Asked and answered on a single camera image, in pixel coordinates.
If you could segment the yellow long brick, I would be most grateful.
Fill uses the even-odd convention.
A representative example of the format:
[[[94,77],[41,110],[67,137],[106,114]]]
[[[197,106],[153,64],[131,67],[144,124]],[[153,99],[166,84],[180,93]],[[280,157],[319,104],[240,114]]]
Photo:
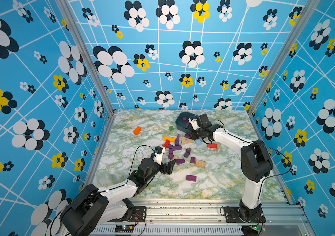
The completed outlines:
[[[169,141],[171,143],[175,143],[176,142],[176,138],[171,138],[171,137],[164,137],[163,141]]]

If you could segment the lone purple brick front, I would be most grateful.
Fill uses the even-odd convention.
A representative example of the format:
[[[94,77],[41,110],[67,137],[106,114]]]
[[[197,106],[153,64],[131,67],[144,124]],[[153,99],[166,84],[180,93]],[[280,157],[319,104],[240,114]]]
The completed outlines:
[[[197,181],[197,176],[186,175],[186,180],[190,181],[190,182],[196,182]]]

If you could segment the purple tall triangle brick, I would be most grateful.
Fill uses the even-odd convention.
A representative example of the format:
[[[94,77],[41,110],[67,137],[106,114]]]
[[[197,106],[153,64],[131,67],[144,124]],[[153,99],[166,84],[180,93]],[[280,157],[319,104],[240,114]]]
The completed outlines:
[[[179,146],[179,145],[180,145],[180,135],[178,134],[175,139],[175,146]]]

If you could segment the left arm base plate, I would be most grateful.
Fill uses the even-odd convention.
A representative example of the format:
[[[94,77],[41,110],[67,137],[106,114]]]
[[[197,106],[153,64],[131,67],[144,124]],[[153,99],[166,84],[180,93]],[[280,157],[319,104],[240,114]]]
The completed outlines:
[[[109,222],[131,222],[131,223],[142,223],[145,222],[147,213],[147,207],[145,206],[134,206],[128,209],[124,216],[115,218]]]

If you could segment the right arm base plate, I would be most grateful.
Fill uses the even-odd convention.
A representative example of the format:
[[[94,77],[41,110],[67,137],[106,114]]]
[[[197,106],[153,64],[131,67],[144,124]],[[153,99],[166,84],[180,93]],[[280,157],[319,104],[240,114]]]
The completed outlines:
[[[261,205],[255,209],[223,206],[220,209],[220,214],[225,217],[227,223],[266,223],[266,218]]]

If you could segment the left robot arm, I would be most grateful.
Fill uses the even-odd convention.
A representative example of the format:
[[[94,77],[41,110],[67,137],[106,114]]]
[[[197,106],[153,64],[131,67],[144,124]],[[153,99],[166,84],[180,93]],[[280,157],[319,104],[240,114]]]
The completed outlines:
[[[131,198],[139,195],[158,173],[172,174],[176,160],[157,163],[144,158],[138,169],[120,185],[110,188],[86,186],[62,211],[60,221],[72,236],[88,236],[100,224],[112,221],[129,221],[133,216]]]

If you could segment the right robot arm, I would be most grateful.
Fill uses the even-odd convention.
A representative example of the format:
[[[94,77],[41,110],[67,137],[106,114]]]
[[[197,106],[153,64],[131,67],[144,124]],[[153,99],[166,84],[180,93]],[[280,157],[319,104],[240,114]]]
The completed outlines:
[[[207,138],[239,154],[246,183],[238,212],[242,221],[250,222],[261,212],[262,189],[273,169],[273,162],[264,142],[262,140],[251,141],[230,133],[224,126],[212,124],[206,114],[200,116],[190,114],[188,121],[192,126],[190,131],[192,140]]]

